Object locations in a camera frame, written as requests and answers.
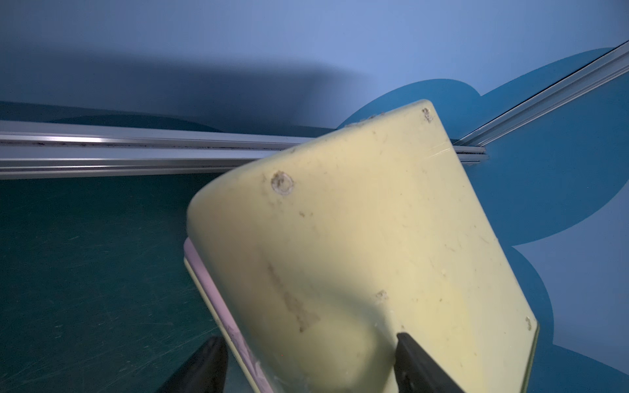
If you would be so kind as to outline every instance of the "blue wall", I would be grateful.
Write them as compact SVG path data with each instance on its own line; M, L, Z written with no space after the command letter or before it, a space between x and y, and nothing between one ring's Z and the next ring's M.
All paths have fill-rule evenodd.
M624 0L3 0L0 101L225 131L336 128L418 80L460 80L473 87L462 94L484 97L562 58L621 44L628 21Z
M376 99L348 121L428 98L450 136L459 137L463 125L478 125L499 111L503 100L497 97L522 95L547 80L549 70L587 55L481 97L453 80L417 82ZM629 375L620 371L629 364L629 197L619 194L629 180L627 130L629 74L492 142L491 159L467 169L541 325L529 392L629 391ZM535 259L543 277L514 246Z

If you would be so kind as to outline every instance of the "scratch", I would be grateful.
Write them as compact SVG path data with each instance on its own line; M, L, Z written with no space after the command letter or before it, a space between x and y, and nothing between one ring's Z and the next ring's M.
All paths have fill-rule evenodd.
M164 326L173 326L172 322L166 322L166 323L158 323L158 322L140 322L140 323L134 323L134 325L137 324L159 324L159 325L164 325Z
M433 155L429 155L429 156L428 156L428 157L426 157L426 158L432 158L432 157L437 156L437 155L439 155L439 154L443 154L443 153L445 153L445 152L447 152L447 151L449 151L449 150L450 150L450 149L443 149L443 150L441 150L441 151L439 151L439 152L437 152L437 153L435 153L435 154L433 154Z

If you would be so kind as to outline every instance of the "dark green table surface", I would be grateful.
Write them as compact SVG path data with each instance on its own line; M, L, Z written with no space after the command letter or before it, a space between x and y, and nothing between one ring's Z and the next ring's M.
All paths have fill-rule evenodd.
M0 392L153 392L220 334L182 248L213 177L0 180Z

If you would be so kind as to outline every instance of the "dirt stain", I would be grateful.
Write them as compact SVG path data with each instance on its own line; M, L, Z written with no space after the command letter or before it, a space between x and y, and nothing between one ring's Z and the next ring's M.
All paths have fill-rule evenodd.
M426 119L426 121L430 123L432 121L432 116L430 116L430 110L428 108L424 108L421 111L424 113L424 118Z
M288 311L294 314L297 318L300 333L304 333L310 326L314 325L318 321L321 321L321 318L317 314L307 311L304 308L304 303L286 290L284 283L275 272L273 265L268 264L267 269L269 270L271 282L277 290L283 294L286 309L288 309Z

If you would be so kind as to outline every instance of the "aluminum rail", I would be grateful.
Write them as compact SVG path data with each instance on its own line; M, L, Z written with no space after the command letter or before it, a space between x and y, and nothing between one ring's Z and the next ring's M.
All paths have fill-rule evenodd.
M455 144L486 146L504 135L532 122L629 72L629 42L620 45L582 69L563 78L484 126L465 135Z
M293 136L0 121L0 179L226 172L312 140ZM482 147L455 147L464 165Z

